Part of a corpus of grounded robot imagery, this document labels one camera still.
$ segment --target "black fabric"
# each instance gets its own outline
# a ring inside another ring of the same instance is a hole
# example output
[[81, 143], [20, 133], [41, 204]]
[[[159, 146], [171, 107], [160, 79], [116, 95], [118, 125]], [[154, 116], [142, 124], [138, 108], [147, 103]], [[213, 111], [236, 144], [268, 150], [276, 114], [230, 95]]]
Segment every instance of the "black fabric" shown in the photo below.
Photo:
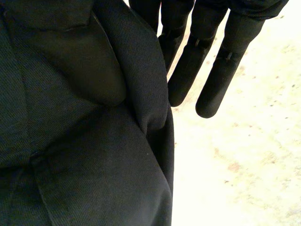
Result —
[[211, 118], [217, 113], [246, 49], [263, 24], [264, 21], [230, 12], [225, 37], [196, 104], [199, 116]]
[[179, 106], [186, 98], [226, 13], [227, 8], [213, 9], [198, 2], [195, 4], [190, 37], [168, 81], [168, 98], [171, 106]]
[[230, 8], [225, 37], [207, 82], [196, 104], [198, 115], [214, 116], [250, 42], [265, 19], [277, 16], [288, 0], [196, 0], [190, 39], [168, 82], [171, 106], [187, 96], [214, 41], [219, 24]]
[[41, 31], [24, 27], [15, 22], [14, 16], [14, 12], [5, 13], [11, 40], [19, 38], [42, 53], [54, 67], [62, 71], [79, 95], [110, 106], [116, 106], [126, 98], [124, 76], [94, 14], [86, 26], [67, 31]]
[[130, 7], [157, 33], [161, 0], [129, 0], [128, 2]]
[[0, 20], [5, 226], [171, 225], [173, 119], [157, 37], [122, 0], [96, 1], [94, 12], [127, 83], [116, 107], [77, 96]]

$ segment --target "white floor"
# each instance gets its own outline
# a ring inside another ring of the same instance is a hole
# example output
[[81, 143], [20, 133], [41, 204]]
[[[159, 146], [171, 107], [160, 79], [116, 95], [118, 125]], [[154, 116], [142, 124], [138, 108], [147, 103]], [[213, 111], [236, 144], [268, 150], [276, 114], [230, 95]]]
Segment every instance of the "white floor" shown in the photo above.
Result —
[[301, 226], [300, 8], [290, 0], [266, 22], [219, 112], [202, 119], [195, 103], [223, 38], [221, 24], [192, 90], [173, 109], [173, 226]]

